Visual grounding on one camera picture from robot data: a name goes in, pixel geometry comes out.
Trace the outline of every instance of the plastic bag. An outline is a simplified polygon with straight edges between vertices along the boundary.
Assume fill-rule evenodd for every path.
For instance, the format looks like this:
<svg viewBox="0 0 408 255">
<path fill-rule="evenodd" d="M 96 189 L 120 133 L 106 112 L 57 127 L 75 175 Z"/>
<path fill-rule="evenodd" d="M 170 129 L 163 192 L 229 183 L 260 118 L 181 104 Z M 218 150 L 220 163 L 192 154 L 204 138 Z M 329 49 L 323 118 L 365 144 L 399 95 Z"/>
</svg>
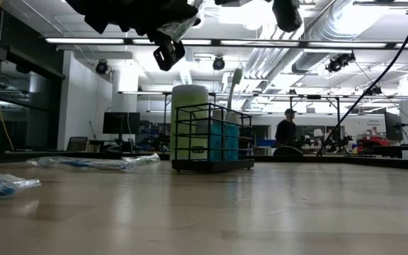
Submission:
<svg viewBox="0 0 408 255">
<path fill-rule="evenodd" d="M 0 174 L 0 197 L 12 196 L 28 188 L 40 186 L 38 179 L 25 180 L 11 174 Z"/>
<path fill-rule="evenodd" d="M 201 11 L 201 7 L 203 6 L 203 0 L 195 0 L 191 5 L 196 7 L 199 11 Z M 165 35 L 168 35 L 172 40 L 176 43 L 179 42 L 183 36 L 187 33 L 187 31 L 193 26 L 193 24 L 198 19 L 197 16 L 192 18 L 186 19 L 182 22 L 174 21 L 163 25 L 161 28 L 158 29 L 159 32 L 162 32 Z"/>
<path fill-rule="evenodd" d="M 38 159 L 29 159 L 27 162 L 35 166 L 55 167 L 58 165 L 67 165 L 75 168 L 91 168 L 100 170 L 128 170 L 136 166 L 159 162 L 160 157 L 157 154 L 141 157 L 123 157 L 117 159 L 80 159 L 73 157 L 41 157 Z"/>
</svg>

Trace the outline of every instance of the man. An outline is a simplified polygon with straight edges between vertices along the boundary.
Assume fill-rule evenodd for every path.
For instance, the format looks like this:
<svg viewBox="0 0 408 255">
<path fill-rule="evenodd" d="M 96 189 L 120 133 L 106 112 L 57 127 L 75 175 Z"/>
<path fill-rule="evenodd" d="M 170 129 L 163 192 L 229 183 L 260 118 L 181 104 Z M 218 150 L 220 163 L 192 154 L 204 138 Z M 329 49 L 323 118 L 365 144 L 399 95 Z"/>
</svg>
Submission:
<svg viewBox="0 0 408 255">
<path fill-rule="evenodd" d="M 281 121 L 276 128 L 275 138 L 279 146 L 293 145 L 295 140 L 295 124 L 293 122 L 295 111 L 287 109 L 284 115 L 286 119 Z"/>
</svg>

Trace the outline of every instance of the chair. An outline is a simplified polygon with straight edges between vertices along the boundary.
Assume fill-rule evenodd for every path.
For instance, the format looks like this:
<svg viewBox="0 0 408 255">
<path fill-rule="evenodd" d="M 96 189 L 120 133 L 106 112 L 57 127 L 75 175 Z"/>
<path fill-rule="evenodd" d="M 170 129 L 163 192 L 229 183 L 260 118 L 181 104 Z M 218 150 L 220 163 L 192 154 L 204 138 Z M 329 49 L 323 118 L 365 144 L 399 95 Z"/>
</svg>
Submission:
<svg viewBox="0 0 408 255">
<path fill-rule="evenodd" d="M 88 144 L 87 137 L 70 137 L 67 144 L 68 152 L 85 152 Z"/>
</svg>

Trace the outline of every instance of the cap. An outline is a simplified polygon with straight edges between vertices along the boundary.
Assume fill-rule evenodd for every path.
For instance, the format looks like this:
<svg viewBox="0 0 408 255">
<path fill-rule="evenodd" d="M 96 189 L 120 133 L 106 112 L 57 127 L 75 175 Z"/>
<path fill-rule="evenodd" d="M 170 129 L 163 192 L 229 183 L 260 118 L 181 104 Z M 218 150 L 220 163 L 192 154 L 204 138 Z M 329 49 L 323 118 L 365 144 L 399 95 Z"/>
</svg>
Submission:
<svg viewBox="0 0 408 255">
<path fill-rule="evenodd" d="M 291 113 L 296 113 L 296 111 L 294 111 L 293 109 L 289 108 L 287 109 L 284 114 L 291 114 Z"/>
</svg>

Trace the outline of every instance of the black wire rack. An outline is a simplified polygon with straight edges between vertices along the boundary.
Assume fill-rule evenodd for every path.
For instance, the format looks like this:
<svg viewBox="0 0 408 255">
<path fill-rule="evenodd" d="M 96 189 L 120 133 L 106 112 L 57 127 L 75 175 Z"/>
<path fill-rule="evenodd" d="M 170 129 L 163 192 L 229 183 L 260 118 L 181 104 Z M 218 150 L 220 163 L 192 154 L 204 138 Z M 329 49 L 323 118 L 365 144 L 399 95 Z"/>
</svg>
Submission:
<svg viewBox="0 0 408 255">
<path fill-rule="evenodd" d="M 172 166 L 175 170 L 201 171 L 215 173 L 235 169 L 250 169 L 254 166 L 253 159 L 238 159 L 240 154 L 251 156 L 253 146 L 252 116 L 214 103 L 201 103 L 191 106 L 181 106 L 175 109 L 176 122 L 174 123 L 174 158 Z M 221 111 L 221 118 L 214 118 L 212 112 Z M 239 119 L 238 123 L 232 123 L 224 119 L 224 113 L 235 113 Z M 188 132 L 179 133 L 179 126 L 187 125 Z M 212 126 L 221 125 L 220 132 L 213 132 Z M 238 135 L 227 134 L 228 125 L 237 127 Z M 179 147 L 179 137 L 188 138 L 188 146 Z M 207 139 L 207 146 L 194 146 L 193 139 Z M 220 143 L 218 147 L 213 146 L 213 140 Z M 237 148 L 228 146 L 229 140 L 238 141 Z M 180 151 L 187 151 L 186 159 L 178 158 Z M 205 154 L 206 157 L 194 159 L 194 154 Z"/>
</svg>

